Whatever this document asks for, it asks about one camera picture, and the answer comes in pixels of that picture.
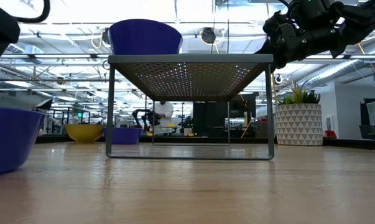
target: table leg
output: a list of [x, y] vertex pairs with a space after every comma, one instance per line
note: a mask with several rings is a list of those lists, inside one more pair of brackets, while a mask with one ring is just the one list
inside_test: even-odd
[[152, 101], [152, 111], [154, 113], [154, 116], [152, 117], [152, 145], [154, 145], [154, 136], [155, 136], [155, 132], [154, 132], [154, 129], [155, 129], [155, 101], [153, 100]]
[[228, 135], [228, 144], [230, 146], [230, 101], [227, 101], [227, 135]]
[[274, 120], [273, 120], [273, 98], [271, 85], [271, 66], [267, 66], [266, 74], [266, 99], [267, 99], [267, 138], [269, 145], [269, 159], [274, 157]]
[[107, 133], [106, 133], [106, 155], [110, 157], [111, 146], [113, 145], [113, 113], [114, 113], [114, 83], [115, 68], [110, 64], [108, 106], [107, 106]]

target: white geometric planter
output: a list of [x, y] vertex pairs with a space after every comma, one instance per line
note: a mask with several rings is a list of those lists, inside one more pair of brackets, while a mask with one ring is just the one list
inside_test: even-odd
[[323, 144], [322, 107], [304, 103], [279, 105], [275, 108], [277, 142], [290, 146]]

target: person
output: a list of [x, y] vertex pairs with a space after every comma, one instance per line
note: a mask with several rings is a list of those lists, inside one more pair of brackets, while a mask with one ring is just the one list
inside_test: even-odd
[[154, 134], [165, 134], [167, 133], [167, 124], [172, 122], [172, 114], [174, 113], [174, 106], [166, 101], [160, 101], [155, 103], [155, 113], [159, 115], [160, 124], [155, 126]]

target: blue bowl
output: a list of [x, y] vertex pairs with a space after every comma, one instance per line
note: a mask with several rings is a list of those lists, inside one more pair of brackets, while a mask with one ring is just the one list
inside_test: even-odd
[[0, 173], [25, 163], [44, 119], [42, 113], [0, 107]]
[[109, 28], [115, 55], [179, 54], [182, 35], [167, 24], [148, 19], [128, 19]]
[[[107, 129], [103, 129], [104, 138]], [[141, 128], [113, 128], [113, 144], [137, 144], [142, 133]]]

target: white shirt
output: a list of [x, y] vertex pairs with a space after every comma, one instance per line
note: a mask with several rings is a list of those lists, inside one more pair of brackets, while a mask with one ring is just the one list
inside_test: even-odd
[[161, 105], [161, 103], [155, 103], [154, 112], [158, 114], [165, 114], [165, 117], [159, 120], [160, 124], [155, 126], [154, 134], [163, 134], [170, 132], [170, 130], [167, 131], [169, 128], [167, 129], [165, 127], [167, 127], [167, 124], [172, 122], [171, 118], [172, 114], [174, 113], [174, 106], [169, 102], [166, 102], [164, 105]]

